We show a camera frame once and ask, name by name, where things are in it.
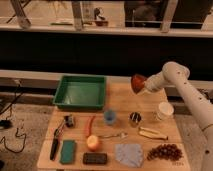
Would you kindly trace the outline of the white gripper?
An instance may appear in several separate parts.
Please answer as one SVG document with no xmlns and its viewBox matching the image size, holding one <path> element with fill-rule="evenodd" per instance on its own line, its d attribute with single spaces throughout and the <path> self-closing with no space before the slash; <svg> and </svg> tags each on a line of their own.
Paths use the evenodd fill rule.
<svg viewBox="0 0 213 171">
<path fill-rule="evenodd" d="M 167 81 L 164 78 L 164 75 L 162 72 L 159 72 L 155 75 L 150 76 L 146 81 L 145 81 L 145 88 L 142 88 L 140 92 L 138 93 L 139 95 L 148 93 L 150 92 L 158 92 L 161 89 L 163 89 L 167 84 Z"/>
</svg>

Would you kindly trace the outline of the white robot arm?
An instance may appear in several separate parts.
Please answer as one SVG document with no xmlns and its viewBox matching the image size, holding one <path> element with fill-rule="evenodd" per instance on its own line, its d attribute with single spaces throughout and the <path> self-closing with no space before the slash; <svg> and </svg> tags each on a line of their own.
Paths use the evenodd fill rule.
<svg viewBox="0 0 213 171">
<path fill-rule="evenodd" d="M 176 87 L 207 140 L 201 171 L 213 171 L 213 104 L 188 81 L 189 75 L 187 67 L 167 62 L 159 73 L 148 78 L 140 76 L 139 90 L 157 92 L 167 84 Z"/>
</svg>

